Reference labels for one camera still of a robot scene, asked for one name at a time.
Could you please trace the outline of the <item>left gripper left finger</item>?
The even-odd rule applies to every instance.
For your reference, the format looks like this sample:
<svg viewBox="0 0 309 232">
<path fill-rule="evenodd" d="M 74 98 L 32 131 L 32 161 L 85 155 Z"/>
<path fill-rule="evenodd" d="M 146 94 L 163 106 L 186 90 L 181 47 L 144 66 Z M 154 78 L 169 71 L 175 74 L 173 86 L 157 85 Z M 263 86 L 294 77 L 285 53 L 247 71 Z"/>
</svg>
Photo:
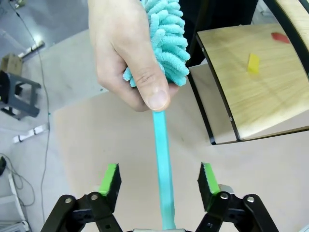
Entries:
<svg viewBox="0 0 309 232">
<path fill-rule="evenodd" d="M 121 232 L 113 215 L 121 182 L 119 165 L 108 165 L 97 192 L 85 194 L 79 199 L 62 195 L 41 231 L 80 232 L 87 223 L 94 222 L 100 232 Z"/>
</svg>

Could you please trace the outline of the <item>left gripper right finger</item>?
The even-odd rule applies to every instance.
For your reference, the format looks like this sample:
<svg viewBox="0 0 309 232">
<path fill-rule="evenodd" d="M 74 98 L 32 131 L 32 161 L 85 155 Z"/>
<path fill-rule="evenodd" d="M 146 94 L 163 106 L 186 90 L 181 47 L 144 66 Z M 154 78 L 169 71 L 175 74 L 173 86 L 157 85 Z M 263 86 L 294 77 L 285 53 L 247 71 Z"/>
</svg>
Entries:
<svg viewBox="0 0 309 232">
<path fill-rule="evenodd" d="M 218 232 L 223 222 L 232 223 L 239 232 L 278 231 L 258 195 L 237 197 L 230 186 L 218 184 L 209 163 L 201 163 L 197 182 L 206 212 L 197 232 Z"/>
</svg>

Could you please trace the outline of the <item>person's bare hand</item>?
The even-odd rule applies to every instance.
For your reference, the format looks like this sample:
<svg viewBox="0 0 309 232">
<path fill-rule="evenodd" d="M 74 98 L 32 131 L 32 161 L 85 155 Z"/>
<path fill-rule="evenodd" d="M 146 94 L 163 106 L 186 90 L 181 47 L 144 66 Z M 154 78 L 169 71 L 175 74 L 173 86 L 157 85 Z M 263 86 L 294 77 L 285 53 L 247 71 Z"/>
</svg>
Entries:
<svg viewBox="0 0 309 232">
<path fill-rule="evenodd" d="M 98 82 L 137 112 L 163 111 L 178 87 L 155 58 L 138 0 L 90 0 L 88 23 Z"/>
</svg>

